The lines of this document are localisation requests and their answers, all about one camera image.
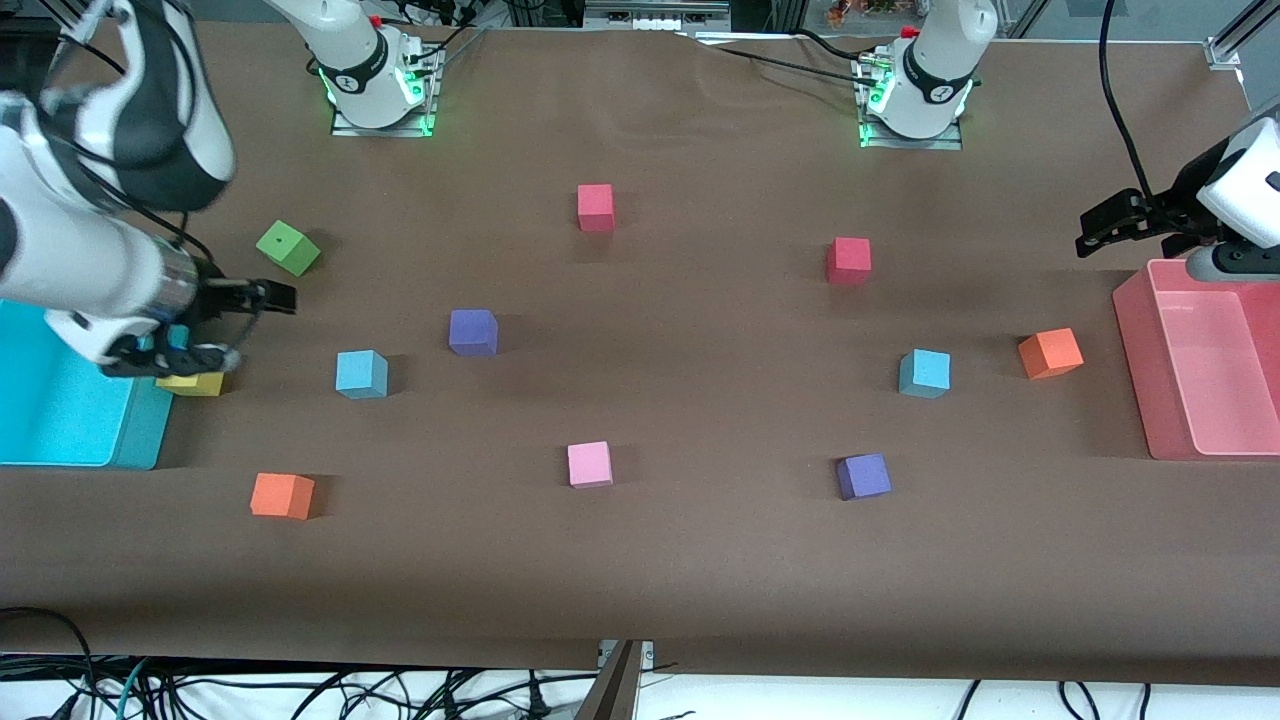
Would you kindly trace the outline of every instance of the pink bin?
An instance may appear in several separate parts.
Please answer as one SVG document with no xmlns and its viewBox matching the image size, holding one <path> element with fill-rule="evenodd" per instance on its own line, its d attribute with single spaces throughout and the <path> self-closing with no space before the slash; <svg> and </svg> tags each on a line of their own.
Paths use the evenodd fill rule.
<svg viewBox="0 0 1280 720">
<path fill-rule="evenodd" d="M 1112 293 L 1157 460 L 1280 459 L 1280 283 L 1202 283 L 1152 260 Z"/>
</svg>

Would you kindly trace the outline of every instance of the robotic arm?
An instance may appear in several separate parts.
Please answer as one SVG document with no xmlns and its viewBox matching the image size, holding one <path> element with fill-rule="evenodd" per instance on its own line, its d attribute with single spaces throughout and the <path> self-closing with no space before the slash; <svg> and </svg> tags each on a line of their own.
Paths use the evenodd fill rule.
<svg viewBox="0 0 1280 720">
<path fill-rule="evenodd" d="M 1280 104 L 1187 164 L 1151 197 L 1123 190 L 1080 215 L 1079 258 L 1125 240 L 1167 236 L 1165 258 L 1194 250 L 1187 272 L 1204 282 L 1280 281 Z"/>
<path fill-rule="evenodd" d="M 384 127 L 422 102 L 417 38 L 379 28 L 356 0 L 266 1 L 302 33 L 351 123 Z M 97 0 L 73 32 L 90 35 L 108 12 L 127 61 L 118 81 L 0 94 L 0 299 L 45 307 L 49 325 L 109 375 L 234 369 L 247 328 L 229 345 L 184 347 L 170 346 L 169 328 L 293 314 L 294 290 L 228 279 L 207 252 L 187 252 L 183 241 L 195 241 L 182 228 L 168 241 L 116 218 L 202 210 L 236 161 L 186 5 Z"/>
<path fill-rule="evenodd" d="M 870 95 L 867 110 L 902 137 L 937 137 L 964 113 L 973 72 L 997 26 L 991 0 L 937 0 L 919 36 L 883 50 L 883 90 Z"/>
</svg>

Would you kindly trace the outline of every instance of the purple cube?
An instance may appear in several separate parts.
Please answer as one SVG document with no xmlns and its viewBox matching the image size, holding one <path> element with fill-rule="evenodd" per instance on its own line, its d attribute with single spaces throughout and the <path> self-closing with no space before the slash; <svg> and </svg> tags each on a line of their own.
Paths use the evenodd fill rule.
<svg viewBox="0 0 1280 720">
<path fill-rule="evenodd" d="M 498 318 L 489 310 L 454 310 L 449 315 L 449 347 L 463 357 L 498 354 Z"/>
<path fill-rule="evenodd" d="M 842 500 L 876 497 L 893 489 L 888 482 L 888 468 L 881 454 L 846 457 L 836 468 Z"/>
</svg>

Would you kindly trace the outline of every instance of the cable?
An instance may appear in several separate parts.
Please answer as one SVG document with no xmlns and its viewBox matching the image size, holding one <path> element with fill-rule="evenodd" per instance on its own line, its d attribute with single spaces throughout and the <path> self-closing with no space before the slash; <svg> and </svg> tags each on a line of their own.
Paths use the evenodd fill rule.
<svg viewBox="0 0 1280 720">
<path fill-rule="evenodd" d="M 143 208 L 141 204 L 136 202 L 127 193 L 116 190 L 115 186 L 106 182 L 106 179 L 104 179 L 102 176 L 95 173 L 93 170 L 86 168 L 84 165 L 81 165 L 81 170 L 88 179 L 93 181 L 93 184 L 100 187 L 102 192 L 110 195 L 113 200 L 115 200 L 120 205 L 124 205 L 129 210 L 133 210 L 134 213 L 142 215 L 143 218 L 151 220 L 152 223 L 163 227 L 164 229 L 172 232 L 180 242 L 189 242 L 191 245 L 196 246 L 196 249 L 200 250 L 200 252 L 205 256 L 205 259 L 209 260 L 210 265 L 216 265 L 216 263 L 214 261 L 214 254 L 209 250 L 209 246 L 196 240 L 195 237 L 192 237 L 191 233 L 186 231 L 186 222 L 183 222 L 182 227 L 178 227 L 170 223 L 169 220 L 161 218 L 160 215 L 155 214 L 150 209 Z"/>
<path fill-rule="evenodd" d="M 969 714 L 969 703 L 973 702 L 973 693 L 978 692 L 979 683 L 982 683 L 982 678 L 969 683 L 969 689 L 964 692 L 964 700 L 960 701 L 960 711 L 956 714 L 956 720 L 964 720 L 965 715 Z"/>
<path fill-rule="evenodd" d="M 502 0 L 502 1 L 506 3 L 508 8 L 516 10 L 525 10 L 526 13 L 532 13 L 534 10 L 541 10 L 543 8 L 547 6 L 547 0 L 538 0 L 536 5 L 521 5 L 520 3 L 516 3 L 516 0 Z"/>
<path fill-rule="evenodd" d="M 178 9 L 179 13 L 184 12 L 178 5 L 174 5 L 174 0 L 164 0 L 164 4 Z M 196 78 L 196 63 L 191 56 L 191 51 L 187 50 L 187 45 L 182 41 L 182 36 L 178 35 L 178 31 L 169 24 L 168 18 L 164 17 L 163 9 L 160 12 L 156 12 L 147 5 L 134 5 L 134 9 L 137 9 L 141 14 L 150 17 L 152 20 L 157 22 L 161 27 L 164 27 L 165 32 L 169 35 L 170 44 L 177 47 L 178 55 L 182 58 L 183 65 L 187 70 L 187 86 L 189 88 L 187 97 L 187 123 L 191 123 L 192 118 L 195 118 L 196 115 L 196 96 L 198 95 L 196 91 L 196 88 L 198 87 Z M 65 136 L 58 128 L 58 123 L 54 119 L 54 117 L 50 115 L 49 110 L 46 110 L 45 106 L 40 102 L 40 97 L 29 97 L 29 100 L 32 105 L 35 105 L 36 108 L 36 118 L 40 120 L 41 129 L 45 129 L 46 132 L 51 131 L 51 135 L 55 140 L 59 140 L 69 145 L 82 158 L 88 158 L 95 163 L 101 163 L 116 170 L 141 170 L 141 169 L 154 168 L 156 165 L 160 165 L 161 163 L 165 163 L 174 154 L 174 151 L 177 151 L 178 147 L 183 142 L 186 142 L 187 131 L 191 129 L 189 124 L 183 124 L 182 129 L 175 133 L 173 140 L 169 143 L 166 143 L 161 149 L 161 151 L 156 152 L 154 158 L 146 158 L 143 160 L 136 160 L 132 163 L 120 163 L 111 158 L 100 155 L 90 150 L 88 147 L 84 147 L 74 137 Z"/>
<path fill-rule="evenodd" d="M 1151 683 L 1142 684 L 1142 702 L 1138 703 L 1138 720 L 1147 720 L 1147 706 L 1151 705 Z"/>
<path fill-rule="evenodd" d="M 795 63 L 787 63 L 786 60 L 778 60 L 776 58 L 765 58 L 764 55 L 756 55 L 755 53 L 744 53 L 742 50 L 732 50 L 730 47 L 724 47 L 724 46 L 721 46 L 721 45 L 714 45 L 713 47 L 716 47 L 721 53 L 728 53 L 730 55 L 737 55 L 739 58 L 748 58 L 750 60 L 759 60 L 762 63 L 769 63 L 771 65 L 778 65 L 780 68 L 790 68 L 792 70 L 800 70 L 800 72 L 805 72 L 805 73 L 813 73 L 815 76 L 829 77 L 829 78 L 835 78 L 835 79 L 842 79 L 845 82 L 851 82 L 854 85 L 865 85 L 865 86 L 873 86 L 873 85 L 876 85 L 876 81 L 873 81 L 872 78 L 860 78 L 860 77 L 846 76 L 846 74 L 841 74 L 841 73 L 833 73 L 831 70 L 823 70 L 823 69 L 818 69 L 818 68 L 810 68 L 808 65 L 797 65 Z"/>
<path fill-rule="evenodd" d="M 113 70 L 120 73 L 122 76 L 124 74 L 124 67 L 120 65 L 119 63 L 116 63 L 114 58 L 111 58 L 106 53 L 102 53 L 97 47 L 93 47 L 92 45 L 90 45 L 87 42 L 81 42 L 79 40 L 76 40 L 74 37 L 72 37 L 69 35 L 59 35 L 58 40 L 61 40 L 63 42 L 70 42 L 72 45 L 79 47 L 81 50 L 84 50 L 90 55 L 93 55 L 99 60 L 102 60 L 104 63 L 106 63 L 108 65 L 110 65 Z"/>
<path fill-rule="evenodd" d="M 408 56 L 408 61 L 410 61 L 410 63 L 420 63 L 420 61 L 422 61 L 422 60 L 425 60 L 425 59 L 430 58 L 431 55 L 435 55 L 435 54 L 436 54 L 436 53 L 439 53 L 440 50 L 444 50 L 444 47 L 445 47 L 445 46 L 448 46 L 448 44 L 449 44 L 449 42 L 451 42 L 451 41 L 452 41 L 452 40 L 453 40 L 454 37 L 457 37 L 460 32 L 465 31 L 465 29 L 466 29 L 466 28 L 468 28 L 468 27 L 471 27 L 471 26 L 467 26 L 467 24 L 461 24 L 461 26 L 458 26 L 458 27 L 457 27 L 457 29 L 454 29 L 453 32 L 451 32 L 451 33 L 449 33 L 449 36 L 448 36 L 448 37 L 445 37 L 443 42 L 440 42 L 440 44 L 439 44 L 439 45 L 436 45 L 435 47 L 433 47 L 433 49 L 428 50 L 426 53 L 422 53 L 421 55 L 410 55 L 410 56 Z"/>
<path fill-rule="evenodd" d="M 67 17 L 63 15 L 60 12 L 55 10 L 54 6 L 47 3 L 47 0 L 40 0 L 40 4 L 44 5 L 45 10 L 50 15 L 52 15 L 55 20 L 58 20 L 58 24 L 63 26 L 64 28 L 69 29 L 72 26 L 76 24 L 74 22 L 68 20 Z"/>
<path fill-rule="evenodd" d="M 115 720 L 124 720 L 124 707 L 128 705 L 129 693 L 133 692 L 133 684 L 138 682 L 138 674 L 142 673 L 142 666 L 147 664 L 147 659 L 143 657 L 133 666 L 129 676 L 124 680 L 124 688 L 120 689 L 120 705 L 115 707 Z"/>
<path fill-rule="evenodd" d="M 1115 15 L 1115 9 L 1116 0 L 1107 0 L 1106 6 L 1102 9 L 1102 29 L 1098 33 L 1098 76 L 1102 81 L 1102 96 L 1107 101 L 1107 110 L 1111 111 L 1111 119 L 1115 120 L 1116 129 L 1120 131 L 1120 140 L 1124 141 L 1125 152 L 1129 154 L 1129 164 L 1133 165 L 1133 173 L 1138 176 L 1138 188 L 1142 191 L 1143 200 L 1147 201 L 1147 205 L 1149 205 L 1162 220 L 1172 225 L 1179 232 L 1198 234 L 1196 228 L 1175 222 L 1167 213 L 1165 213 L 1160 200 L 1157 200 L 1156 195 L 1151 191 L 1151 182 L 1147 179 L 1147 170 L 1142 167 L 1142 159 L 1138 156 L 1138 146 L 1133 141 L 1129 126 L 1124 122 L 1124 115 L 1120 114 L 1120 105 L 1116 102 L 1115 94 L 1111 90 L 1111 67 L 1107 61 L 1107 45 L 1111 38 L 1111 19 Z"/>
<path fill-rule="evenodd" d="M 1089 703 L 1089 712 L 1093 715 L 1093 720 L 1101 720 L 1101 716 L 1098 715 L 1098 706 L 1093 702 L 1093 693 L 1089 692 L 1089 688 L 1084 687 L 1084 683 L 1071 684 L 1080 688 L 1080 692 L 1084 693 L 1084 700 Z M 1066 698 L 1066 683 L 1062 680 L 1057 682 L 1057 698 L 1062 701 L 1062 707 L 1071 714 L 1071 717 L 1075 717 L 1075 720 L 1084 720 L 1084 716 L 1076 712 L 1075 706 Z"/>
<path fill-rule="evenodd" d="M 8 616 L 35 615 L 37 618 L 49 618 L 51 620 L 61 623 L 72 632 L 73 635 L 76 635 L 76 642 L 79 644 L 81 653 L 84 657 L 84 682 L 88 683 L 88 687 L 91 688 L 90 715 L 92 716 L 95 710 L 95 703 L 97 701 L 97 698 L 95 697 L 97 693 L 97 678 L 93 675 L 93 653 L 90 652 L 88 641 L 84 639 L 84 633 L 81 632 L 79 626 L 76 623 L 73 623 L 70 618 L 63 615 L 61 612 L 56 612 L 54 610 L 46 610 L 44 607 L 31 607 L 24 605 L 15 607 L 0 607 L 0 619 L 3 619 L 6 615 Z"/>
<path fill-rule="evenodd" d="M 844 58 L 845 60 L 856 60 L 858 55 L 859 55 L 859 53 L 846 53 L 846 51 L 841 50 L 840 47 L 836 47 L 835 45 L 827 42 L 826 38 L 823 38 L 817 32 L 813 32 L 812 29 L 805 29 L 803 27 L 797 27 L 797 28 L 787 32 L 787 35 L 797 35 L 800 37 L 808 37 L 809 40 L 817 42 L 818 46 L 820 46 L 827 53 L 831 53 L 832 55 L 835 55 L 837 58 Z"/>
</svg>

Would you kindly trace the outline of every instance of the red cube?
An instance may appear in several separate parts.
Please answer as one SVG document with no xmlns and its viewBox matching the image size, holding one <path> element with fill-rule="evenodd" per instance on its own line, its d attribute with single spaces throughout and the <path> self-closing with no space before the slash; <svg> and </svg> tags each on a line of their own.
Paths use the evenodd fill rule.
<svg viewBox="0 0 1280 720">
<path fill-rule="evenodd" d="M 872 274 L 872 241 L 864 237 L 837 237 L 827 251 L 827 282 L 863 284 Z"/>
</svg>

